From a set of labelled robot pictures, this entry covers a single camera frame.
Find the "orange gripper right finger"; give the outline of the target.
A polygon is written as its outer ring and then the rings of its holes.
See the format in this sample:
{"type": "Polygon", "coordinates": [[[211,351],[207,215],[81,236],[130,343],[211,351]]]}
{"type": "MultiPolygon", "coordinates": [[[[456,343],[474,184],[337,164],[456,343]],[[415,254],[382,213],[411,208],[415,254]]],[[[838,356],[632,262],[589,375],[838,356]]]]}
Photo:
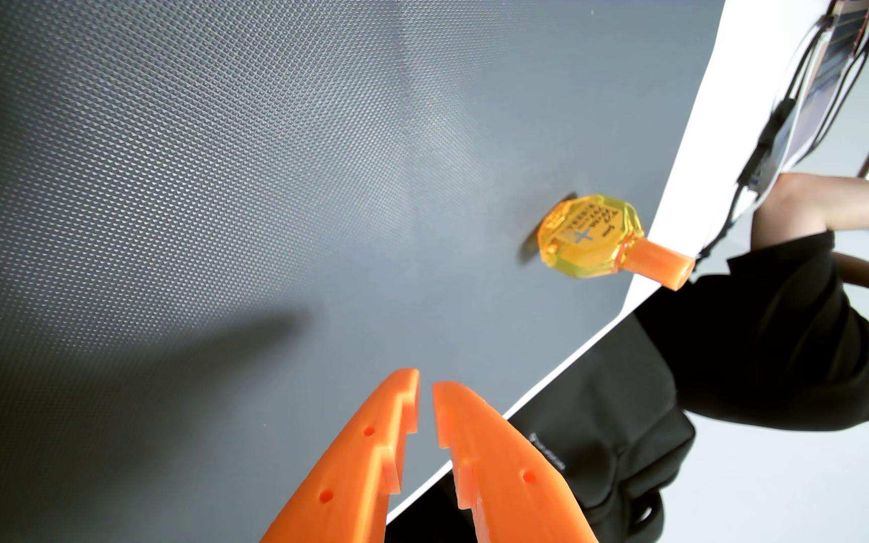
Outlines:
{"type": "Polygon", "coordinates": [[[564,477],[482,397],[443,381],[432,401],[458,508],[471,511],[479,542],[597,542],[564,477]]]}

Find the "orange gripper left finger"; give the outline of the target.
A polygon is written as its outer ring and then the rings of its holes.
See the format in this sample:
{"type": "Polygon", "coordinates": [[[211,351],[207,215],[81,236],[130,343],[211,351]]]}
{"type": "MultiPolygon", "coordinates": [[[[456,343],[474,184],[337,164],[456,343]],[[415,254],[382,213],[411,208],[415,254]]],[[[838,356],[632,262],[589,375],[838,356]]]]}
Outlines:
{"type": "Polygon", "coordinates": [[[282,508],[262,542],[383,542],[402,490],[405,438],[417,431],[420,376],[392,372],[367,398],[282,508]]]}

